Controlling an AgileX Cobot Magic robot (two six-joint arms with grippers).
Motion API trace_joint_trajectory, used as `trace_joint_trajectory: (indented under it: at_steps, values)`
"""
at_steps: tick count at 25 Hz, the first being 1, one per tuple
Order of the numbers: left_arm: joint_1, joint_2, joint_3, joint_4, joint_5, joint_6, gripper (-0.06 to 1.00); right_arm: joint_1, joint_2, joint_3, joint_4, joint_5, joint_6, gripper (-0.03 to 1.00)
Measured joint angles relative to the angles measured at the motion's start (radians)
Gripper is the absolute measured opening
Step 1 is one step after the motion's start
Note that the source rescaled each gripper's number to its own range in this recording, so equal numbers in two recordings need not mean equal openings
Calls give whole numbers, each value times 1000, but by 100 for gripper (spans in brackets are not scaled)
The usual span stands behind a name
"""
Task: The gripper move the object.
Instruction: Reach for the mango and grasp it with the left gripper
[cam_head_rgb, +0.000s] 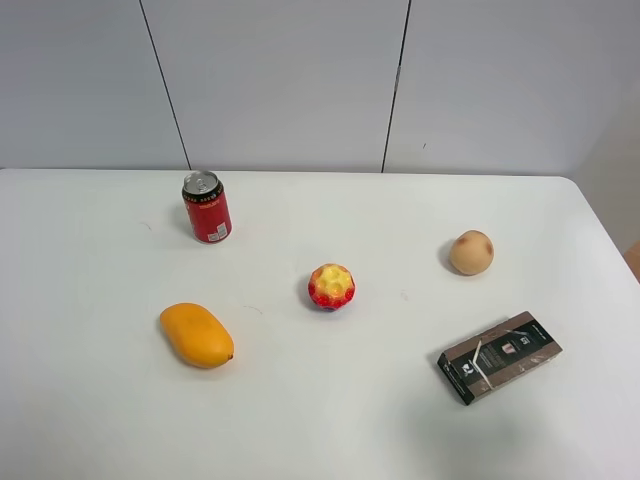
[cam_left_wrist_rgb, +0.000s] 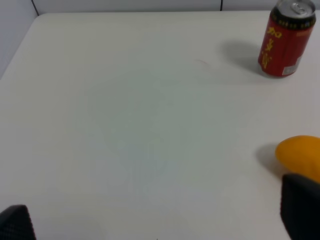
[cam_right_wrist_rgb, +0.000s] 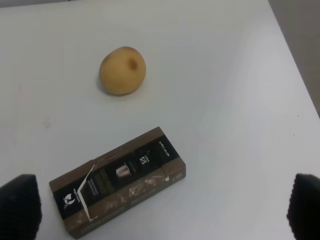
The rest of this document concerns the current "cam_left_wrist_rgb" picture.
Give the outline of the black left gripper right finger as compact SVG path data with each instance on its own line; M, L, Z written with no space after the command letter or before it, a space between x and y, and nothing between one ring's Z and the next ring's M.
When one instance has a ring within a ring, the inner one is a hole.
M282 177L280 217L292 240L320 238L320 184L299 174Z

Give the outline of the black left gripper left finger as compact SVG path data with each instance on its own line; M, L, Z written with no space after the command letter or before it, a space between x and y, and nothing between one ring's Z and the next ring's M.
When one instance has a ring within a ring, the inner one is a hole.
M0 240L36 240L26 205L11 205L0 213Z

